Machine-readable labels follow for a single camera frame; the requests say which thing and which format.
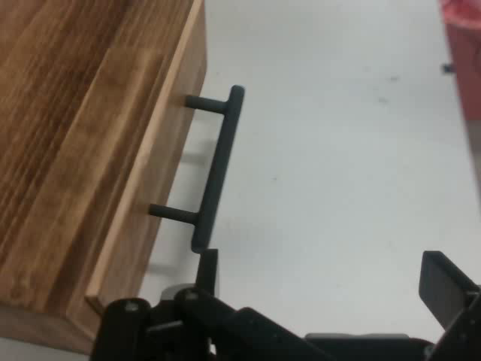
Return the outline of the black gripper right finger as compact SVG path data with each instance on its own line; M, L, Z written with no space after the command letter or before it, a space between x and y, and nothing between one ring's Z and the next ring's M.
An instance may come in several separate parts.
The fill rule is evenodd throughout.
M428 360L480 359L480 286L440 251L425 251L419 296L444 333Z

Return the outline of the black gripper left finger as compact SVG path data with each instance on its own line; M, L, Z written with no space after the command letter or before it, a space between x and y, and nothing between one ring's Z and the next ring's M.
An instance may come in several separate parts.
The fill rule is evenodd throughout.
M155 306L139 298L106 308L91 360L329 360L328 353L251 308L216 297L219 254L200 255L195 283Z

